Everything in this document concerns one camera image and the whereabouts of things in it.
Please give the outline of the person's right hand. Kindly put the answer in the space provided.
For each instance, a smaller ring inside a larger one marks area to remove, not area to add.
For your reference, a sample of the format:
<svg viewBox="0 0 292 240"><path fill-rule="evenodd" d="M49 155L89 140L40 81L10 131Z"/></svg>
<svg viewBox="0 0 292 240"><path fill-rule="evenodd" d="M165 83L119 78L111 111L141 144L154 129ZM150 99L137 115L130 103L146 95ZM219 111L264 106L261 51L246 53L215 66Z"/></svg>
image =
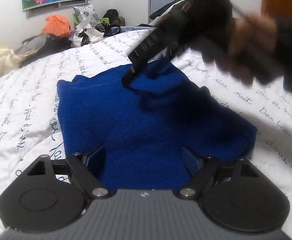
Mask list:
<svg viewBox="0 0 292 240"><path fill-rule="evenodd" d="M216 65L222 72L230 74L244 85L253 84L253 71L235 58L242 53L249 44L254 44L267 53L275 51L277 39L276 20L268 15L250 13L236 19L231 31L228 55L217 61Z"/></svg>

